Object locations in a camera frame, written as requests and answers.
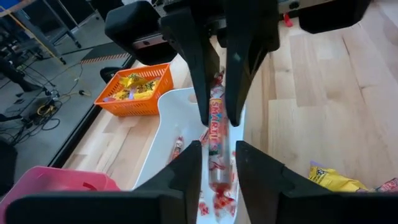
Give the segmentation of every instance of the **yellow candy wrapper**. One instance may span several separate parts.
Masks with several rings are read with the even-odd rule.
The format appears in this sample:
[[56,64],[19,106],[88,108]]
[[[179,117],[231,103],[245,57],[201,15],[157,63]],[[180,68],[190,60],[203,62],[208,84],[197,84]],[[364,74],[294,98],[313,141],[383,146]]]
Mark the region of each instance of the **yellow candy wrapper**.
[[334,169],[326,169],[311,164],[310,180],[334,192],[367,192],[368,189],[358,180],[340,175]]
[[135,100],[144,99],[152,96],[154,90],[159,82],[159,79],[155,79],[145,83],[144,85],[138,85],[132,89],[133,98]]
[[129,97],[130,91],[129,90],[121,90],[113,95],[113,98],[116,100],[125,100]]
[[134,88],[135,86],[143,85],[147,82],[148,80],[136,73],[132,73],[128,77],[120,77],[119,79],[119,83],[122,84],[124,88]]

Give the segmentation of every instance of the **wooden surface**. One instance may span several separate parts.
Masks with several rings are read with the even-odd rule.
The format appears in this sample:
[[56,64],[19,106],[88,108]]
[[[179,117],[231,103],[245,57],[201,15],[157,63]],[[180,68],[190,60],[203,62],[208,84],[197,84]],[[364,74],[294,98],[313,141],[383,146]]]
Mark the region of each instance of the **wooden surface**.
[[[397,15],[398,2],[379,1],[350,28],[310,35],[297,20],[281,24],[280,49],[249,92],[245,141],[305,177],[310,161],[369,188],[398,177]],[[179,56],[172,74],[176,88],[190,86]],[[65,167],[105,172],[130,189],[158,124],[102,111]]]
[[[33,2],[36,2],[37,0],[23,0],[21,2],[19,2],[18,4],[16,4],[15,6],[10,7],[9,9],[7,9],[10,12],[16,12],[20,9],[25,8],[26,6],[32,4]],[[4,17],[7,15],[7,12],[5,11],[1,11],[0,12],[0,17]]]

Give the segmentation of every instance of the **pink plastic container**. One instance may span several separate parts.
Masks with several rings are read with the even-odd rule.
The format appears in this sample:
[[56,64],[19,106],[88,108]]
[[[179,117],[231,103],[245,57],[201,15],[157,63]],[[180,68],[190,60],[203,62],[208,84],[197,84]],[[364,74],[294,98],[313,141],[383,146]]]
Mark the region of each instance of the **pink plastic container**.
[[28,170],[0,202],[0,224],[7,206],[25,195],[48,191],[120,191],[106,174],[36,166]]

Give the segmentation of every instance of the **concrete floor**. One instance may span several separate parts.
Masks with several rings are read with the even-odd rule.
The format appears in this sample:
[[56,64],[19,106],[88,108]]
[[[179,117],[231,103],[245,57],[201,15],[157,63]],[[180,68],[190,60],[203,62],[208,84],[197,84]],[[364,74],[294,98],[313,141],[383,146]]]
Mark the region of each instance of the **concrete floor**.
[[[77,30],[75,35],[82,47],[87,48],[111,42],[111,40],[105,36],[103,31],[104,22],[101,19],[96,20],[94,17],[92,17],[85,25]],[[61,40],[57,48],[62,53],[78,50],[73,41],[68,37]],[[28,140],[16,145],[18,159],[15,179],[18,179],[31,167],[46,166],[51,161],[69,134],[75,129],[82,117],[92,106],[96,97],[105,87],[105,83],[100,77],[100,70],[103,67],[108,66],[121,66],[126,61],[125,58],[122,58],[80,66],[78,63],[89,51],[90,50],[84,50],[81,52],[65,55],[64,59],[67,61],[67,65],[61,65],[54,58],[34,62],[31,65],[33,69],[40,72],[47,79],[53,79],[52,82],[56,85],[55,88],[60,92],[61,95],[68,93],[71,90],[72,86],[75,84],[75,77],[79,76],[81,69],[83,69],[81,75],[82,82],[78,82],[76,88],[73,89],[72,92],[85,90],[86,92],[91,92],[91,96],[73,95],[53,117],[60,119],[60,124],[57,128],[51,131],[41,131],[39,134],[32,136]],[[33,78],[39,80],[41,83],[46,82],[31,69],[27,68],[25,71]],[[49,90],[52,89],[50,85],[46,85],[46,87]],[[0,80],[0,88],[1,113],[17,100],[16,94],[22,92],[22,90],[19,85],[9,82],[7,78]],[[19,121],[8,121],[6,123],[0,123],[0,129],[12,128],[18,125],[20,125]],[[53,125],[55,125],[55,123],[50,121],[46,125],[46,128],[52,127]],[[15,134],[17,131],[18,129],[8,129],[6,132],[9,134]],[[5,138],[9,137],[6,134],[0,134],[0,136]]]

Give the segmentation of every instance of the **orange basket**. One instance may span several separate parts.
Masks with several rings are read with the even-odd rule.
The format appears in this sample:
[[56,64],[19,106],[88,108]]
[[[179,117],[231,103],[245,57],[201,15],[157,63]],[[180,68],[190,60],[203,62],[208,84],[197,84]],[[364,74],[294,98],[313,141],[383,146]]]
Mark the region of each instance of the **orange basket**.
[[[146,80],[151,81],[160,77],[159,84],[150,98],[139,100],[121,100],[104,102],[109,97],[123,89],[119,83],[120,77],[127,77],[132,73],[137,73]],[[157,100],[164,93],[173,89],[172,74],[170,73],[170,64],[153,65],[142,68],[132,68],[118,71],[112,80],[106,85],[104,91],[97,97],[94,104],[98,105],[115,116],[137,116],[159,114],[157,109]]]

